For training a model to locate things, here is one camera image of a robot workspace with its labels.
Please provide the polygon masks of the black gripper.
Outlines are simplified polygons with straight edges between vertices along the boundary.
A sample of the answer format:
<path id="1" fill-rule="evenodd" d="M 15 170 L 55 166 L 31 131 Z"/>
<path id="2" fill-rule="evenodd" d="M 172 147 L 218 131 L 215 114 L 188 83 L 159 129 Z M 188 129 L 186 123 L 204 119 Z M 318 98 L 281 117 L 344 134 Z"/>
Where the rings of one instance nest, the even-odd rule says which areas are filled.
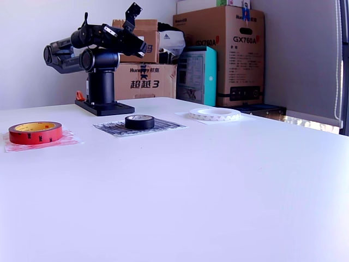
<path id="1" fill-rule="evenodd" d="M 125 28 L 111 27 L 103 24 L 101 46 L 124 55 L 145 56 L 147 43 Z"/>

